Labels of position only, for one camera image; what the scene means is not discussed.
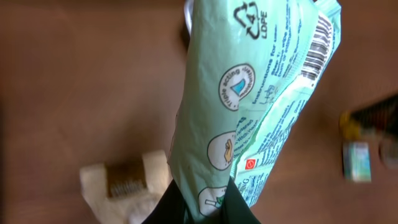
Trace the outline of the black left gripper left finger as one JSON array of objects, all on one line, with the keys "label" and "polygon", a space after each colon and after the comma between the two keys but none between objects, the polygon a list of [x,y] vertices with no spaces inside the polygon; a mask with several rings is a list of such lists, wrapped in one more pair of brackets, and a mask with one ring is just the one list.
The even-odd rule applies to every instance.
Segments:
[{"label": "black left gripper left finger", "polygon": [[185,224],[185,212],[186,203],[172,180],[155,209],[142,224]]}]

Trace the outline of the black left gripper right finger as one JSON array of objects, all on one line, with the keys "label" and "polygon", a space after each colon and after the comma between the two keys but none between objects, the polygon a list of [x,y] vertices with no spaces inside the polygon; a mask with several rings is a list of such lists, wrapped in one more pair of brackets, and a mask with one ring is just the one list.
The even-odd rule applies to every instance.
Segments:
[{"label": "black left gripper right finger", "polygon": [[230,177],[220,212],[221,224],[260,224]]}]

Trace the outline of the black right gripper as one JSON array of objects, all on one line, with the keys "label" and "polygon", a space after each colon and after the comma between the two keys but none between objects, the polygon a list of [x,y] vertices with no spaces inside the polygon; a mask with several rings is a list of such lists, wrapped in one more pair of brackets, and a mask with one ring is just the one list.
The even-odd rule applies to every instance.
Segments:
[{"label": "black right gripper", "polygon": [[363,131],[397,137],[397,94],[352,112],[350,120]]}]

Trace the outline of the brown snack packet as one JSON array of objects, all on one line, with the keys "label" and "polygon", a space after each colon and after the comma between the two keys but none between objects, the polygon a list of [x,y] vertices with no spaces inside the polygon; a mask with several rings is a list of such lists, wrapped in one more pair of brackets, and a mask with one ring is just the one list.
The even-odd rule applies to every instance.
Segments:
[{"label": "brown snack packet", "polygon": [[101,224],[142,223],[165,193],[171,175],[163,150],[129,161],[80,169],[82,196]]}]

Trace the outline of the small Kleenex tissue pack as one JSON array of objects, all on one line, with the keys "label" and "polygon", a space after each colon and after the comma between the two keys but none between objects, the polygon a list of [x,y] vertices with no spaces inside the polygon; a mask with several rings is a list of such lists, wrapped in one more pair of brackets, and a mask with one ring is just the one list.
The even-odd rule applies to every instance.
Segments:
[{"label": "small Kleenex tissue pack", "polygon": [[343,143],[343,172],[352,182],[371,182],[369,145],[366,142]]}]

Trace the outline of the teal tissue pack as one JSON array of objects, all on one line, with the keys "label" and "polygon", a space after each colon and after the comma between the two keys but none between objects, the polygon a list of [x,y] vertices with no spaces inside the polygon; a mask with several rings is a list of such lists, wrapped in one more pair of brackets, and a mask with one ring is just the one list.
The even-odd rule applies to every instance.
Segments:
[{"label": "teal tissue pack", "polygon": [[169,166],[190,219],[253,206],[341,40],[336,0],[187,2],[190,42]]}]

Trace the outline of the green lid jar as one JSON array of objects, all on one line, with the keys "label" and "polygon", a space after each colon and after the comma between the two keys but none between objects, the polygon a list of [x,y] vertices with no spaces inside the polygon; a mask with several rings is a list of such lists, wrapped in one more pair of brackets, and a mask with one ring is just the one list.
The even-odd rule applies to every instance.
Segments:
[{"label": "green lid jar", "polygon": [[397,140],[384,139],[379,145],[380,158],[383,164],[389,168],[397,170]]}]

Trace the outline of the clear bottle with silver cap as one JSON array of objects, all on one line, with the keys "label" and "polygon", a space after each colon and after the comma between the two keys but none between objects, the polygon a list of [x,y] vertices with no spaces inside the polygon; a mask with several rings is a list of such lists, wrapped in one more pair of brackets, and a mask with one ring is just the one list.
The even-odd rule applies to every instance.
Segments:
[{"label": "clear bottle with silver cap", "polygon": [[343,139],[357,141],[369,139],[374,136],[373,129],[366,129],[355,121],[350,112],[344,112],[339,118],[339,130]]}]

